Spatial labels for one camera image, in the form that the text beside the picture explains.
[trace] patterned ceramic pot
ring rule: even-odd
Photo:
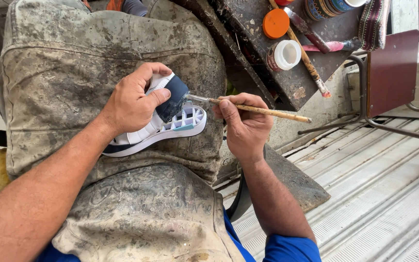
[[[338,16],[360,7],[366,0],[305,0],[305,13],[314,21]]]

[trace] orange jar lid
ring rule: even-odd
[[[280,8],[271,10],[263,19],[263,31],[271,39],[280,38],[289,28],[289,16]]]

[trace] wooden handle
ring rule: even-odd
[[[219,104],[221,100],[210,98],[209,101],[213,104]],[[236,104],[236,108],[245,110],[245,111],[254,112],[254,113],[286,118],[286,119],[290,119],[290,120],[294,120],[298,122],[311,123],[312,121],[311,118],[308,118],[305,116],[296,116],[296,115],[292,115],[288,113],[283,113],[283,112],[279,112],[275,110],[269,110],[269,109],[264,109],[264,108],[259,108],[259,107],[244,105],[244,104]]]
[[[274,9],[279,8],[279,6],[277,6],[277,4],[274,0],[269,0],[269,3],[271,3],[271,5]],[[302,61],[305,64],[306,69],[308,69],[308,72],[310,72],[311,78],[313,78],[313,81],[315,81],[316,85],[318,86],[318,89],[321,92],[321,95],[324,98],[330,98],[331,95],[330,95],[329,90],[326,88],[326,85],[324,84],[323,80],[321,80],[321,77],[319,76],[318,72],[316,71],[316,68],[311,63],[310,58],[308,57],[305,50],[303,49],[302,44],[300,44],[300,41],[298,40],[294,31],[292,31],[292,28],[290,28],[290,27],[288,28],[287,34],[288,34],[288,36],[291,40],[295,40],[298,43],[298,45],[300,46],[300,50],[302,52]]]

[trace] hand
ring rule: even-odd
[[[115,86],[96,120],[107,123],[113,137],[142,129],[150,122],[154,109],[171,96],[168,89],[155,90],[146,96],[145,87],[153,74],[171,73],[162,63],[144,63]]]
[[[272,116],[238,110],[234,104],[245,104],[268,109],[261,97],[241,93],[219,97],[219,105],[213,106],[217,118],[227,122],[227,146],[243,163],[257,163],[264,159],[263,147],[274,123]]]

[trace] white plastic jar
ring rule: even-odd
[[[302,51],[296,41],[282,40],[268,49],[266,63],[273,71],[281,72],[297,65],[301,56]]]

